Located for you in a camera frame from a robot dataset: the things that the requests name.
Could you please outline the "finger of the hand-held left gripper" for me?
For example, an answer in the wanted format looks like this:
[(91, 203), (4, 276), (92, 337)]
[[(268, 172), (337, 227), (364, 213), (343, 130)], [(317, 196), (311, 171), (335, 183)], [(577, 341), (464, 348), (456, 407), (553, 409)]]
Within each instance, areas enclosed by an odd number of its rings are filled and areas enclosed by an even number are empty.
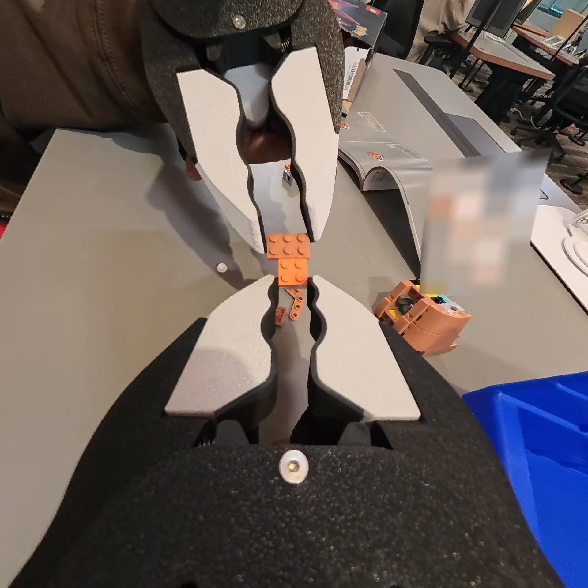
[(270, 94), (290, 130), (300, 208), (308, 235), (316, 242), (332, 207), (339, 144), (317, 48), (285, 56), (270, 80)]
[(207, 70), (179, 72), (177, 80), (196, 169), (233, 228), (256, 252), (265, 253), (251, 169), (239, 151), (244, 115), (237, 88)]

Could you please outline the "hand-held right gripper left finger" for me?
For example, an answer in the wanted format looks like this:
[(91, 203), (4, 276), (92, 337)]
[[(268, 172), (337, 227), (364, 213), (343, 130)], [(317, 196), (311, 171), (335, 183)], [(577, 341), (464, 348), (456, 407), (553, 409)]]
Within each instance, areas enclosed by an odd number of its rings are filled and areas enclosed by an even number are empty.
[(256, 429), (277, 397), (277, 279), (266, 275), (210, 313), (165, 406), (168, 416), (233, 419)]

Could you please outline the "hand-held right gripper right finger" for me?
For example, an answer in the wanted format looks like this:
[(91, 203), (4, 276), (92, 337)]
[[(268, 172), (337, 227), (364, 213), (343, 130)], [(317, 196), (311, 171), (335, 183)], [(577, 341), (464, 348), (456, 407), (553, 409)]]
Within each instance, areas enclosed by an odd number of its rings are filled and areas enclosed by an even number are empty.
[(343, 422), (419, 420), (419, 407), (371, 311), (318, 275), (307, 294), (315, 340), (308, 379), (312, 414)]

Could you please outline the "orange square brick plate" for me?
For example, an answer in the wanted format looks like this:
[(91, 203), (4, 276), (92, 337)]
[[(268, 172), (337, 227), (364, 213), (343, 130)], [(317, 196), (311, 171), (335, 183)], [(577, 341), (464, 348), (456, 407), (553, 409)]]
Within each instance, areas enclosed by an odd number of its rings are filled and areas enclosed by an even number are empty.
[(301, 289), (307, 285), (307, 259), (278, 259), (278, 284), (282, 288)]

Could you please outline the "wide brown brick plate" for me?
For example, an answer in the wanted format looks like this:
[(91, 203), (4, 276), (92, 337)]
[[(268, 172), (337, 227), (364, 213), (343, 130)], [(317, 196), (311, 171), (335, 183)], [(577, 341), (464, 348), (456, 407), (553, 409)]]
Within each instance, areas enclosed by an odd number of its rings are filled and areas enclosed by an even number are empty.
[(267, 237), (267, 258), (310, 259), (311, 241), (307, 233), (271, 233)]

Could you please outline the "blue plastic bin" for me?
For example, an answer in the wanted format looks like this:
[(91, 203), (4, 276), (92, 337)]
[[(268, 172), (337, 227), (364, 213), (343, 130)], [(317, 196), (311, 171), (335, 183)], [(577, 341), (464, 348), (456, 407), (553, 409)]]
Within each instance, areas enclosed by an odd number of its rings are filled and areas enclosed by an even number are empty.
[(587, 372), (489, 386), (462, 399), (563, 583), (587, 587)]

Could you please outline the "person's left forearm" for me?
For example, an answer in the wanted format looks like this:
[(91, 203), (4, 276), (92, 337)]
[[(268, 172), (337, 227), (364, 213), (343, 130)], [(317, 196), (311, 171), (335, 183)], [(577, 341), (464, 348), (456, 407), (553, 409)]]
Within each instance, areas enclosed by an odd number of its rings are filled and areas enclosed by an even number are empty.
[(1, 1), (1, 107), (19, 133), (164, 122), (140, 1)]

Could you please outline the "grey desk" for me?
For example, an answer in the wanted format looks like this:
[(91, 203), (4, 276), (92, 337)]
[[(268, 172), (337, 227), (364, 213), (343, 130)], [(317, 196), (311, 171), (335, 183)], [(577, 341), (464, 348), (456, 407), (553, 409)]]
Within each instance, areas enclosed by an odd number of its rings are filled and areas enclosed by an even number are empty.
[[(440, 71), (377, 55), (361, 88), (390, 132), (424, 144), (440, 109), (515, 145)], [(47, 531), (95, 429), (133, 379), (197, 318), (271, 264), (187, 180), (173, 133), (57, 130), (1, 240), (1, 587)], [(216, 266), (223, 262), (226, 273)], [(451, 296), (473, 315), (429, 361), (459, 393), (587, 371), (587, 314), (531, 246), (500, 290)], [(340, 165), (318, 274), (369, 306), (413, 271)], [(260, 441), (285, 440), (306, 408), (309, 312), (278, 329), (278, 397)]]

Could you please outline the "long office desk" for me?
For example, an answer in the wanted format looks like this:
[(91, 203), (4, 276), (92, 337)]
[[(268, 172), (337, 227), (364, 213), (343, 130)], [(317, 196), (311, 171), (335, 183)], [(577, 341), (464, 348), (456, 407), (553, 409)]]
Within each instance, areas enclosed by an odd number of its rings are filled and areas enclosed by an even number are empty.
[(487, 64), (492, 73), (497, 74), (501, 81), (511, 81), (522, 87), (526, 82), (535, 78), (542, 81), (552, 81), (555, 78), (553, 72), (519, 49), (482, 33), (474, 43), (472, 43), (473, 37), (474, 33), (471, 31), (453, 32), (450, 35), (455, 44), (464, 48), (466, 55), (472, 55)]

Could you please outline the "person's left hand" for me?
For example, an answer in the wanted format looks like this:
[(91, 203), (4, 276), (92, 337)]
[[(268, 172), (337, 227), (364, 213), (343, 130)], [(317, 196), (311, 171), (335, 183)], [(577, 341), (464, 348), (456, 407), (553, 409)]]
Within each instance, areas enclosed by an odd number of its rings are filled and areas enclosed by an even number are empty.
[(291, 154), (289, 138), (274, 128), (252, 130), (245, 126), (244, 130), (230, 134), (229, 138), (229, 143), (236, 146), (241, 159), (249, 165), (285, 160)]

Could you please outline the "cardboard box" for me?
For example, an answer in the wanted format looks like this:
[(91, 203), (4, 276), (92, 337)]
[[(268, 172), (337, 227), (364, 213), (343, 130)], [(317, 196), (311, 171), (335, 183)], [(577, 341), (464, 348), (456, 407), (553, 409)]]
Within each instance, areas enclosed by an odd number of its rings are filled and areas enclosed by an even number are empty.
[(364, 1), (330, 1), (330, 5), (342, 31), (345, 48), (342, 105), (346, 115), (370, 67), (387, 13)]

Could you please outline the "brown yellow brick assembly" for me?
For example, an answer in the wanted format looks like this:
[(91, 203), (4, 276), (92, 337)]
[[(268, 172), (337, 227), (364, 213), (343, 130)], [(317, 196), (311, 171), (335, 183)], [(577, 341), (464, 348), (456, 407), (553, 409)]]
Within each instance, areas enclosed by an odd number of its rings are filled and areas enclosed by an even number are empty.
[(420, 280), (401, 281), (374, 308), (423, 357), (448, 353), (472, 316), (442, 295), (423, 293)]

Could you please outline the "grey instruction booklet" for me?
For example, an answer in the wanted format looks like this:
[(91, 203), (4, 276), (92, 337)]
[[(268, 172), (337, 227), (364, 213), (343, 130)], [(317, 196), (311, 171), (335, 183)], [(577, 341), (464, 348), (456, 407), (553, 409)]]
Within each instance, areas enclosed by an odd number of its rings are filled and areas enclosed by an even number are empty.
[(435, 167), (463, 158), (437, 124), (424, 144), (397, 136), (369, 112), (342, 122), (339, 158), (410, 270), (420, 276), (420, 254), (430, 182)]

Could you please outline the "person's brown jacket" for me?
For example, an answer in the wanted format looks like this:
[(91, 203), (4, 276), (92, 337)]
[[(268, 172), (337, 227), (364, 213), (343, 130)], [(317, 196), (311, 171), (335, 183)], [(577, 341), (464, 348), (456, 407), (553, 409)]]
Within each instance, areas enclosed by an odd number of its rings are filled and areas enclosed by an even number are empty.
[(54, 129), (27, 130), (22, 135), (1, 113), (1, 220), (14, 213)]

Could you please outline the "white tablet stand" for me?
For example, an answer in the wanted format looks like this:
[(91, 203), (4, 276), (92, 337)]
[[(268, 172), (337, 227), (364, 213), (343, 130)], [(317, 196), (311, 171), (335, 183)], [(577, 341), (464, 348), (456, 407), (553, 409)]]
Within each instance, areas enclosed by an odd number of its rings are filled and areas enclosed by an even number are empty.
[(530, 242), (587, 311), (587, 210), (539, 205)]

